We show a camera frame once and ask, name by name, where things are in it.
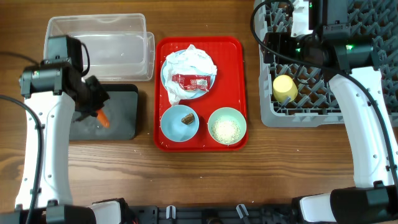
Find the brown food scrap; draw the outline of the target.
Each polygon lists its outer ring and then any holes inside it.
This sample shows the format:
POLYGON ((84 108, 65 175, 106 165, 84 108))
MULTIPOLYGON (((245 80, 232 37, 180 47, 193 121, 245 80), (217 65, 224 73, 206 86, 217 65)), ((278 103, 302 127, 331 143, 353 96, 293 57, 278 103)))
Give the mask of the brown food scrap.
POLYGON ((195 120, 195 115, 193 113, 189 113, 181 119, 181 122, 183 124, 189 125, 189 124, 193 123, 194 120, 195 120))

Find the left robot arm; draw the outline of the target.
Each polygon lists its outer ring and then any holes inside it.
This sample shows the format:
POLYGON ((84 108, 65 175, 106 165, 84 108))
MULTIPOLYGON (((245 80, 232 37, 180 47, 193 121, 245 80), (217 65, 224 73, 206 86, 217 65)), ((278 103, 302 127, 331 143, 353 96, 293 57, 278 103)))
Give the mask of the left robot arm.
POLYGON ((96 116, 109 96, 89 67, 42 62, 19 78, 24 101, 1 98, 25 109, 27 139, 23 180, 15 210, 1 223, 136 223, 123 198, 75 206, 68 178, 70 125, 75 111, 96 116))

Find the yellow plastic cup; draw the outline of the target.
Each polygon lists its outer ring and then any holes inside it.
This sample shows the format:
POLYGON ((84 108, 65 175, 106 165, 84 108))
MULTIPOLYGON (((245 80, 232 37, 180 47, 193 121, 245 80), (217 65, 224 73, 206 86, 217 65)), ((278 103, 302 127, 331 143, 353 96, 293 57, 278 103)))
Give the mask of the yellow plastic cup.
POLYGON ((298 95, 298 89, 293 79, 288 75, 277 76, 272 83, 274 98, 283 103, 290 98, 290 102, 294 101, 298 95))

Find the red snack wrapper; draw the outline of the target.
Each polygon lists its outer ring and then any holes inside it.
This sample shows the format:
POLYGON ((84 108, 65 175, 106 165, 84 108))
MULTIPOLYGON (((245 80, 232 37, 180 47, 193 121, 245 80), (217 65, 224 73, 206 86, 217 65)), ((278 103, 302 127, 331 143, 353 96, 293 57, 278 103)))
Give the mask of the red snack wrapper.
POLYGON ((185 91, 209 91, 211 77, 208 75, 172 75, 172 81, 185 91))

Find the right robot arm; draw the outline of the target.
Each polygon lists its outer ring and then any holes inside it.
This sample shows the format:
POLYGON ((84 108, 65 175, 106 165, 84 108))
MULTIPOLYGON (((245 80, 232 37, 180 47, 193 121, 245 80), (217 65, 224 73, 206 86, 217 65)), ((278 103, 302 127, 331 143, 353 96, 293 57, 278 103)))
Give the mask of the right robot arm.
POLYGON ((382 94, 380 60, 370 37, 352 37, 346 1, 290 4, 289 35, 261 45, 277 63, 317 67, 338 102, 349 137, 354 187, 298 199, 307 223, 378 223, 397 219, 397 142, 382 94))

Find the orange carrot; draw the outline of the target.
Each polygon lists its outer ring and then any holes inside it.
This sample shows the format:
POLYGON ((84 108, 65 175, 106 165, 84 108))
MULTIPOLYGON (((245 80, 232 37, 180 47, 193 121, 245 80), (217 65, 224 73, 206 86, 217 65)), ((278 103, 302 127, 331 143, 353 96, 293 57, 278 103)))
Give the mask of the orange carrot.
POLYGON ((103 110, 102 109, 97 110, 96 113, 97 113, 97 117, 96 118, 100 122, 100 124, 104 128, 109 128, 110 123, 109 123, 109 120, 106 117, 105 113, 103 112, 103 110))

